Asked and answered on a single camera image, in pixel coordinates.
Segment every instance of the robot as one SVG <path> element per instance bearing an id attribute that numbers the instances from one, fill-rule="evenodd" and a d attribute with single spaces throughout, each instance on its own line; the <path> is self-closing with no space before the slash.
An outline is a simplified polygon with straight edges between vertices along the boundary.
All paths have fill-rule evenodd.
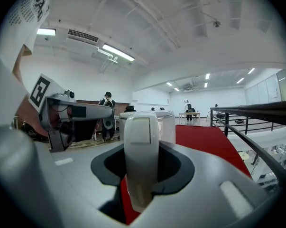
<path id="1" fill-rule="evenodd" d="M 251 227 L 275 201 L 225 160 L 159 141 L 151 112 L 126 121 L 124 142 L 66 151 L 71 142 L 91 138 L 97 120 L 111 118 L 112 109 L 77 103 L 74 92 L 45 75 L 30 102 L 51 150 L 0 127 L 0 183 L 38 226 L 126 227 L 120 187 L 125 175 L 132 208 L 141 213 L 131 224 L 135 228 Z"/>

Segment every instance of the red cloth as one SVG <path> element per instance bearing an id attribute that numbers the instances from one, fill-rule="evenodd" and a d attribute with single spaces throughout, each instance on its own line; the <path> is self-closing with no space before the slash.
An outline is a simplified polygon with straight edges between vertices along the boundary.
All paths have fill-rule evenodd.
<path id="1" fill-rule="evenodd" d="M 217 155 L 251 177 L 244 161 L 218 127 L 177 125 L 175 130 L 177 144 Z M 126 224 L 129 225 L 140 213 L 132 209 L 125 178 L 121 182 L 121 196 L 126 216 Z"/>

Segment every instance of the white ceiling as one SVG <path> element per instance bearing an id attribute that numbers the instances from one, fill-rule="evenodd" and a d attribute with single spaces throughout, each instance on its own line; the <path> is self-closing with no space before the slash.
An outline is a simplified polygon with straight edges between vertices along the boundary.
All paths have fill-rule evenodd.
<path id="1" fill-rule="evenodd" d="M 247 82 L 251 81 L 262 73 L 264 69 L 255 69 L 252 73 L 248 74 L 249 71 L 249 69 L 243 69 L 213 73 L 210 74 L 210 78 L 208 80 L 206 80 L 206 75 L 194 76 L 176 81 L 170 81 L 172 86 L 162 84 L 158 85 L 157 88 L 172 93 L 176 92 L 174 88 L 178 88 L 180 91 L 182 91 L 186 89 L 213 90 L 219 88 L 243 87 Z"/>
<path id="2" fill-rule="evenodd" d="M 213 26 L 216 20 L 221 23 L 219 28 Z M 266 0 L 51 0 L 50 14 L 42 27 L 55 28 L 57 35 L 38 36 L 34 53 L 69 57 L 100 68 L 105 60 L 102 55 L 88 57 L 68 51 L 67 33 L 74 29 L 97 36 L 100 48 L 107 43 L 135 57 L 133 63 L 119 57 L 118 64 L 110 63 L 105 71 L 130 76 L 156 70 L 153 64 L 163 55 L 211 43 L 247 28 L 262 31 L 267 37 L 286 39 L 286 28 Z M 234 78 L 229 83 L 233 86 L 238 75 L 241 71 L 223 72 L 218 78 Z M 193 80 L 200 82 L 200 76 Z M 225 87 L 227 82 L 217 80 L 215 85 Z"/>

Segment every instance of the floor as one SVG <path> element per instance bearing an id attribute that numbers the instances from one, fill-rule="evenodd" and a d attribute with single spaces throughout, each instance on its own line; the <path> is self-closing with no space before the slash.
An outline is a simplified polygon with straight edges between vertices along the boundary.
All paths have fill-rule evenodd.
<path id="1" fill-rule="evenodd" d="M 235 121 L 233 119 L 244 119 L 244 123 L 241 124 L 237 124 L 235 123 Z M 264 121 L 259 120 L 259 119 L 249 119 L 248 123 L 249 124 L 256 124 L 256 123 L 263 123 Z M 231 126 L 234 125 L 234 127 L 237 130 L 245 130 L 245 126 L 240 126 L 246 123 L 246 117 L 244 116 L 231 116 L 229 118 L 229 124 Z M 175 124 L 178 125 L 179 123 L 179 118 L 176 117 L 175 118 Z M 210 118 L 206 118 L 206 117 L 201 117 L 200 118 L 200 123 L 199 123 L 199 119 L 196 117 L 193 117 L 192 121 L 187 121 L 184 120 L 184 118 L 182 119 L 182 124 L 183 125 L 191 125 L 191 126 L 203 126 L 203 127 L 209 127 L 210 126 Z M 260 129 L 260 130 L 253 130 L 253 129 L 258 129 L 258 128 L 263 128 L 263 127 L 269 127 L 268 129 Z M 263 123 L 263 124 L 257 124 L 257 125 L 248 125 L 248 133 L 259 133 L 259 132 L 263 132 L 263 131 L 270 131 L 271 129 L 271 123 Z"/>

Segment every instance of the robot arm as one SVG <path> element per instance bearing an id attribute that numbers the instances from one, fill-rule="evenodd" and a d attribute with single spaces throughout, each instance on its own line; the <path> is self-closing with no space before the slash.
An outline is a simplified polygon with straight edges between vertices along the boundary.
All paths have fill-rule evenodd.
<path id="1" fill-rule="evenodd" d="M 109 122 L 105 124 L 107 128 L 113 124 L 111 107 L 77 103 L 74 92 L 65 91 L 43 74 L 36 82 L 29 101 L 39 113 L 41 126 L 48 131 L 53 152 L 66 150 L 72 142 L 91 139 L 99 119 Z"/>

